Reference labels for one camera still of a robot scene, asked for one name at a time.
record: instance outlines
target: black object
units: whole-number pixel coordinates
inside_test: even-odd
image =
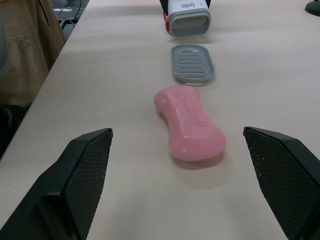
[[[298,139],[245,127],[260,189],[289,240],[320,239],[320,162]]]
[[[20,106],[0,106],[0,159],[24,119],[26,112]]]
[[[72,140],[35,181],[1,240],[85,240],[104,187],[112,129]]]
[[[304,9],[307,13],[320,17],[320,1],[309,2]]]
[[[206,4],[208,5],[208,7],[210,7],[211,0],[205,0],[205,1],[206,1]],[[160,0],[162,9],[165,12],[165,15],[167,15],[167,16],[168,16],[168,2],[169,2],[169,0]]]

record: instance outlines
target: floor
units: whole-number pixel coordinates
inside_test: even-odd
[[[63,21],[65,19],[74,20],[75,16],[77,19],[79,19],[84,9],[88,5],[88,2],[89,0],[51,0],[53,11],[59,21]],[[72,24],[67,24],[63,28],[64,35],[67,39],[73,30],[74,26]]]

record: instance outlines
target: black mesh texture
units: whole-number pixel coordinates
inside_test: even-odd
[[[289,240],[298,240],[320,203],[317,183],[279,141],[245,131],[260,189]]]
[[[104,187],[109,138],[104,134],[89,144],[64,190],[65,202],[82,240],[88,236]]]

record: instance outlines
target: soap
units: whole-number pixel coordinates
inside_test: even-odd
[[[174,158],[195,162],[224,152],[226,137],[203,110],[196,88],[166,88],[156,94],[154,104],[168,123],[168,148]]]

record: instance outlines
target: table surface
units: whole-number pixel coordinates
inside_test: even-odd
[[[285,240],[242,131],[281,132],[320,157],[320,18],[307,2],[214,0],[209,32],[175,40],[158,0],[91,0],[0,163],[0,226],[70,140],[113,128],[88,240]],[[216,164],[173,160],[154,106],[179,84],[170,49],[183,43],[216,69],[198,87],[228,141]]]

